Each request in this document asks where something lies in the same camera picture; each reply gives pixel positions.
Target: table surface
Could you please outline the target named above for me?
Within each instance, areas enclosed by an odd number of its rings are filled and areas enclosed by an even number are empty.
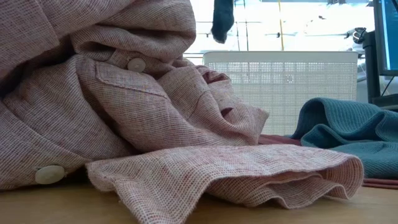
[[[361,188],[351,201],[320,199],[286,210],[273,203],[244,208],[203,196],[187,223],[398,223],[398,190]],[[0,193],[0,223],[132,224],[137,223],[114,193],[89,184],[71,184]]]

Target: computer monitor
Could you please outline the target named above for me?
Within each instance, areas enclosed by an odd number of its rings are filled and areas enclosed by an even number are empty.
[[[398,76],[398,0],[373,0],[379,75]]]

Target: teal towel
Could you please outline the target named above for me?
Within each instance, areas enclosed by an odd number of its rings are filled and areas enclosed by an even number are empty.
[[[367,178],[398,179],[398,113],[367,103],[314,98],[300,111],[293,139],[358,156]]]

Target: monitor stand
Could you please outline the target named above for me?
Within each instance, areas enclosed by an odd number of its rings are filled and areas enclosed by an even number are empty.
[[[377,67],[376,37],[374,31],[364,35],[363,49],[366,60],[366,80],[368,83],[368,103],[385,110],[398,111],[398,94],[381,96],[379,70]]]

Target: white button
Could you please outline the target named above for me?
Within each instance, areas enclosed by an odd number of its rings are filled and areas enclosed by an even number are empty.
[[[127,69],[133,72],[142,72],[145,69],[145,61],[141,58],[134,58],[127,64]]]
[[[54,184],[65,177],[65,169],[60,166],[47,166],[39,169],[35,175],[38,184]]]

